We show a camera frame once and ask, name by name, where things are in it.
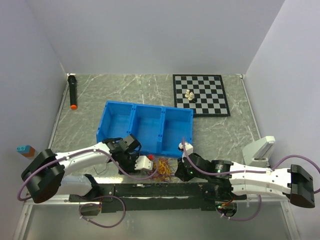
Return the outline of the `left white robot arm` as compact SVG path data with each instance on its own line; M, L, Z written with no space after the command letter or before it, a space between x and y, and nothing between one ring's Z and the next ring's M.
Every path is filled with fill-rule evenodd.
M106 138L93 146L54 153L41 151L22 172L21 178L34 203L43 203L58 193L63 179L73 172L97 164L113 162L123 174L135 173L142 145L132 135Z

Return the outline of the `blue three-compartment plastic bin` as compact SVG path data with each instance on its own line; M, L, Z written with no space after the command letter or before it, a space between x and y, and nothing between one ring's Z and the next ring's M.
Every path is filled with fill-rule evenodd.
M184 140L192 143L193 111L169 106L107 101L96 132L96 141L125 138L129 134L142 145L141 153L180 158Z

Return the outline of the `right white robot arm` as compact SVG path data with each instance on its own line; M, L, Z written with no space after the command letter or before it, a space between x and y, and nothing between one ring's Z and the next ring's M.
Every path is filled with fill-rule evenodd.
M226 160L205 160L192 153L177 160L175 176L183 182L199 178L208 182L202 192L206 200L230 202L248 195L288 198L301 208L315 207L313 177L301 166L262 168Z

